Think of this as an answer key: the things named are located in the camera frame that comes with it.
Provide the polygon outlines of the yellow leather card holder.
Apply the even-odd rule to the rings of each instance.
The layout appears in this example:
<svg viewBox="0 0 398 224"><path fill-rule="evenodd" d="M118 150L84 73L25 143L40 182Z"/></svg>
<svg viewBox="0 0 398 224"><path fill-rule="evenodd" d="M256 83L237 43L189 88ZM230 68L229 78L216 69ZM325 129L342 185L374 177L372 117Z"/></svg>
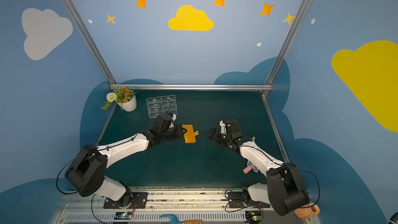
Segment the yellow leather card holder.
<svg viewBox="0 0 398 224"><path fill-rule="evenodd" d="M184 141L186 144L194 144L196 140L196 136L199 134L198 131L194 131L193 125L183 124L182 129L184 131Z"/></svg>

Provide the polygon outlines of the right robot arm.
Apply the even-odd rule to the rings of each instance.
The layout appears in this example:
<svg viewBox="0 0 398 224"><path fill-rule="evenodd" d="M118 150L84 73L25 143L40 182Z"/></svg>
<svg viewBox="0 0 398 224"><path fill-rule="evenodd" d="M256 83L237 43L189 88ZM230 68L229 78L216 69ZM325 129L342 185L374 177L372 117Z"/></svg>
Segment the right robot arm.
<svg viewBox="0 0 398 224"><path fill-rule="evenodd" d="M280 216L309 207L310 198L296 165L274 158L256 144L255 138L243 136L236 120L220 121L220 128L211 129L206 137L222 148L236 151L266 177L266 184L243 187L242 202L269 204Z"/></svg>

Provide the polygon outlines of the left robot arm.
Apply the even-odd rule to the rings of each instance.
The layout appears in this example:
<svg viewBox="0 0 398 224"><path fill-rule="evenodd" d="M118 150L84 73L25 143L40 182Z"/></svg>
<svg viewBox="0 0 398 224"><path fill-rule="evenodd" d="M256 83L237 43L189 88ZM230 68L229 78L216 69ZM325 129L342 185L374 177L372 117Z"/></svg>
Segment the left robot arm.
<svg viewBox="0 0 398 224"><path fill-rule="evenodd" d="M84 146L65 171L66 179L82 197L98 195L115 204L129 208L133 202L131 190L125 184L106 176L106 170L116 162L145 151L161 141L173 141L187 133L175 123L175 114L160 114L148 129L124 140L103 146Z"/></svg>

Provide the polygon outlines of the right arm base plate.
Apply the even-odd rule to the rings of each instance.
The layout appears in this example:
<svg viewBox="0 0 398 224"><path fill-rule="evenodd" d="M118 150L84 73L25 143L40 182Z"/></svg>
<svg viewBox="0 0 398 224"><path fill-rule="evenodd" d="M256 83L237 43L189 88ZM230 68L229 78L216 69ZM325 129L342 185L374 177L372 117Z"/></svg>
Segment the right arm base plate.
<svg viewBox="0 0 398 224"><path fill-rule="evenodd" d="M261 201L254 201L250 198L246 192L235 192L227 190L225 196L228 200L229 208L247 208L247 207L258 207L258 208L270 208L271 205Z"/></svg>

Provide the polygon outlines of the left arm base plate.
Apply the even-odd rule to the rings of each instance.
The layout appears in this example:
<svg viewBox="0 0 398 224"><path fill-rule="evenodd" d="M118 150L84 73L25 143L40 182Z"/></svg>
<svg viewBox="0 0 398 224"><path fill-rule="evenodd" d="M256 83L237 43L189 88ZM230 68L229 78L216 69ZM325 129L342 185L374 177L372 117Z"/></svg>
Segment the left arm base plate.
<svg viewBox="0 0 398 224"><path fill-rule="evenodd" d="M146 207L147 192L126 192L118 201L106 198L104 209L142 209Z"/></svg>

